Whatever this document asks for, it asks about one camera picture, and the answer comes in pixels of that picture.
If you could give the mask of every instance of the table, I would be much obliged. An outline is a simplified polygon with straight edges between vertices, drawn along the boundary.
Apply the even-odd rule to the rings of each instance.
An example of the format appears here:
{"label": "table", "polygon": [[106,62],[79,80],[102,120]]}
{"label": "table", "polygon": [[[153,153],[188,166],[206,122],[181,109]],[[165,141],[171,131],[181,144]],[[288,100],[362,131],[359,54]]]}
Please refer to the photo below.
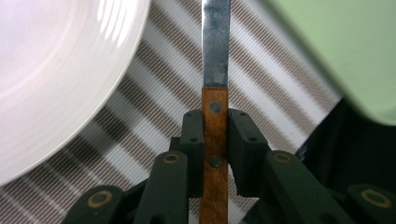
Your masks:
{"label": "table", "polygon": [[[259,0],[232,1],[230,46],[230,107],[249,113],[272,149],[295,152],[339,94]],[[153,0],[117,90],[55,156],[0,188],[0,223],[60,223],[85,190],[147,178],[182,115],[200,107],[202,82],[200,2]],[[239,223],[256,199],[238,197],[229,179],[229,220]],[[190,223],[198,207],[190,200]]]}

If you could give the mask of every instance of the knife handle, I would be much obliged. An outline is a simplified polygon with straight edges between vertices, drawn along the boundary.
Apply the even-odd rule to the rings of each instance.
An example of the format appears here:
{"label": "knife handle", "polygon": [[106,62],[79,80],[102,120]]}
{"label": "knife handle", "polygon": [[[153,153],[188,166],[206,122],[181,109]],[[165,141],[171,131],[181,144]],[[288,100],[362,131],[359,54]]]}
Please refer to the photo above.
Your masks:
{"label": "knife handle", "polygon": [[202,88],[205,161],[200,223],[228,223],[228,88]]}

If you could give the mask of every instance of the metal rivet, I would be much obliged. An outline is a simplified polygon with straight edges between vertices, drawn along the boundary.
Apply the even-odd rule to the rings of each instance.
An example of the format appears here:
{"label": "metal rivet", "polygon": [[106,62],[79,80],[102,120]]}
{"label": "metal rivet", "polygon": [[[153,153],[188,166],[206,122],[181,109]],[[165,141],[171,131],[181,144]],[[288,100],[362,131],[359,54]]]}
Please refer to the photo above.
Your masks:
{"label": "metal rivet", "polygon": [[221,111],[221,103],[215,101],[210,104],[210,111],[214,114],[218,114]]}
{"label": "metal rivet", "polygon": [[280,163],[291,163],[291,157],[283,153],[276,153],[274,159]]}
{"label": "metal rivet", "polygon": [[366,189],[361,192],[361,197],[368,203],[371,203],[377,207],[389,208],[392,206],[392,201],[382,193]]}
{"label": "metal rivet", "polygon": [[213,168],[219,168],[222,165],[222,159],[220,157],[214,156],[209,159],[209,165]]}
{"label": "metal rivet", "polygon": [[163,161],[168,164],[177,163],[180,157],[177,154],[168,154],[163,157]]}
{"label": "metal rivet", "polygon": [[110,203],[111,200],[113,200],[113,194],[108,190],[101,190],[91,195],[87,201],[87,205],[91,208],[99,208]]}

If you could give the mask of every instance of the white plate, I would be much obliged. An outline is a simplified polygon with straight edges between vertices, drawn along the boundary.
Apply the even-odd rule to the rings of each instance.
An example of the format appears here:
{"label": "white plate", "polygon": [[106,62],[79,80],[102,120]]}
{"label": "white plate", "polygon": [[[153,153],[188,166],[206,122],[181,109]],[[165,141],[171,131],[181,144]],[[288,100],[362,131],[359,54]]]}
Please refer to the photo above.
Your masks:
{"label": "white plate", "polygon": [[149,0],[0,1],[0,185],[98,112],[131,61]]}

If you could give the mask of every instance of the knife blade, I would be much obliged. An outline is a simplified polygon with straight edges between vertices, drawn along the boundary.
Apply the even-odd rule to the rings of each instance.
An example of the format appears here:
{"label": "knife blade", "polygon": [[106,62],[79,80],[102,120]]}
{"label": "knife blade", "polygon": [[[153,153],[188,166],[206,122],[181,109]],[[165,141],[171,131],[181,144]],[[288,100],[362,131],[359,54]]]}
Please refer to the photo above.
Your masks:
{"label": "knife blade", "polygon": [[202,1],[205,161],[201,223],[228,223],[228,58],[230,0]]}

